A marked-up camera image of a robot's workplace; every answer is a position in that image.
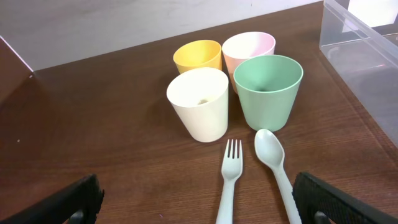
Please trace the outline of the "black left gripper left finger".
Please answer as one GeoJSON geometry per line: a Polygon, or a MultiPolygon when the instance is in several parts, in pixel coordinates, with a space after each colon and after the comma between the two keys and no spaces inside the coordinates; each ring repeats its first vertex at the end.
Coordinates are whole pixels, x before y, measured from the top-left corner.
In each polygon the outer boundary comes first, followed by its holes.
{"type": "Polygon", "coordinates": [[[101,210],[104,190],[96,174],[66,186],[1,223],[94,224],[101,210]]]}

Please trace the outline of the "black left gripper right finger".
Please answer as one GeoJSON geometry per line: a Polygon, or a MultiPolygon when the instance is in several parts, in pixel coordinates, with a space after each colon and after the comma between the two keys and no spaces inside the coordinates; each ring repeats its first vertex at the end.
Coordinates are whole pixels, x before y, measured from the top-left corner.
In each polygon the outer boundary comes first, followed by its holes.
{"type": "Polygon", "coordinates": [[[308,172],[298,173],[292,196],[302,223],[397,224],[397,218],[308,172]]]}

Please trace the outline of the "green plastic cup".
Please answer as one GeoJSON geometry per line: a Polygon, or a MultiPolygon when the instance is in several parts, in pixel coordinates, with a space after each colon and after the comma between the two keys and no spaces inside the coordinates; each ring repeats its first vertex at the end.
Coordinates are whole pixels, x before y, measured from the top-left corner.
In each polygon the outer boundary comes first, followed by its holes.
{"type": "Polygon", "coordinates": [[[256,131],[283,128],[303,74],[301,64],[283,55],[261,55],[240,64],[233,80],[248,126],[256,131]]]}

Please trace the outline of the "cream plastic cup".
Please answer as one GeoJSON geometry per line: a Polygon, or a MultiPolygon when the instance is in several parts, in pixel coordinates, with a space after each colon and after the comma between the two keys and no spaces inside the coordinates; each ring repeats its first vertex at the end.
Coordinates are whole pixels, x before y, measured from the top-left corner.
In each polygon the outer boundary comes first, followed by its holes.
{"type": "Polygon", "coordinates": [[[193,139],[213,142],[228,128],[227,75],[216,68],[195,68],[167,87],[167,99],[193,139]]]}

